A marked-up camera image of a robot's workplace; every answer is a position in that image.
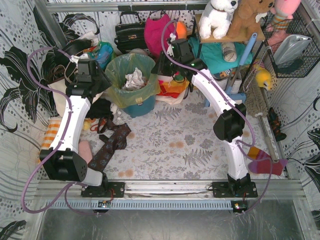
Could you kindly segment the yellow plastic trash bag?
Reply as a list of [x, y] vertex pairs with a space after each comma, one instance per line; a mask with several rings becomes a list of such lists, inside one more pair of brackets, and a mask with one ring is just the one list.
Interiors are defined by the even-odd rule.
[[107, 95], [119, 108], [144, 102], [160, 93], [156, 74], [152, 73], [155, 61], [143, 54], [123, 54], [113, 59], [104, 73], [111, 82]]

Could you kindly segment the teal plastic trash bin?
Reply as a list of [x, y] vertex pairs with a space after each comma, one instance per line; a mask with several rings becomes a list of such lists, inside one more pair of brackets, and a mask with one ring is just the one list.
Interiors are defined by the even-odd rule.
[[156, 104], [156, 96], [152, 95], [139, 104], [130, 105], [122, 110], [131, 118], [141, 117], [151, 112]]

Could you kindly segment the blue floor squeegee mop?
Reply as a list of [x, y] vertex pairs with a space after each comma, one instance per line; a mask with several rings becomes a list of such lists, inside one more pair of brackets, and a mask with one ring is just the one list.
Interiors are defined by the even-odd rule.
[[230, 83], [228, 83], [228, 84], [226, 85], [225, 90], [224, 90], [225, 93], [226, 93], [232, 100], [234, 100], [237, 104], [244, 104], [244, 103], [245, 103], [245, 101], [246, 101], [246, 94], [243, 93], [243, 92], [232, 93], [233, 86], [235, 85], [235, 82], [237, 81], [237, 79], [242, 80], [242, 77], [241, 77], [241, 74], [240, 74], [240, 70], [241, 70], [241, 68], [245, 65], [245, 61], [246, 61], [248, 55], [251, 53], [251, 50], [252, 50], [252, 48], [253, 48], [256, 40], [257, 40], [257, 36], [258, 36], [258, 34], [257, 34], [256, 32], [254, 32], [254, 33], [251, 35], [251, 37], [250, 37], [250, 39], [249, 39], [249, 41], [248, 41], [248, 43], [247, 43], [247, 45], [246, 45], [246, 47], [245, 47], [245, 50], [244, 50], [244, 52], [243, 52], [243, 55], [242, 55], [242, 57], [241, 57], [241, 59], [240, 59], [240, 61], [239, 61], [239, 64], [238, 64], [238, 66], [237, 66], [237, 68], [236, 68], [235, 74], [233, 75]]

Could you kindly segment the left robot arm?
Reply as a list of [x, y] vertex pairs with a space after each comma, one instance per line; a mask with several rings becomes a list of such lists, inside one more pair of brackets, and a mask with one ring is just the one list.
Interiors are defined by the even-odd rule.
[[102, 187], [106, 178], [88, 168], [79, 155], [79, 139], [94, 98], [112, 84], [96, 60], [79, 59], [77, 68], [76, 80], [63, 92], [66, 103], [57, 134], [39, 158], [51, 180], [79, 182], [95, 189]]

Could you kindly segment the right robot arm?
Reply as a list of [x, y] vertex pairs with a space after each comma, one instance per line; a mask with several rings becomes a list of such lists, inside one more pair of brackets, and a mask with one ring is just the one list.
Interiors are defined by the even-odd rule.
[[168, 48], [172, 53], [168, 54], [163, 47], [152, 72], [164, 76], [182, 75], [201, 91], [218, 117], [213, 131], [224, 144], [228, 173], [226, 182], [212, 185], [213, 195], [216, 198], [257, 197], [256, 185], [251, 181], [239, 144], [245, 127], [246, 106], [237, 104], [222, 90], [207, 65], [194, 57], [186, 39], [174, 40]]

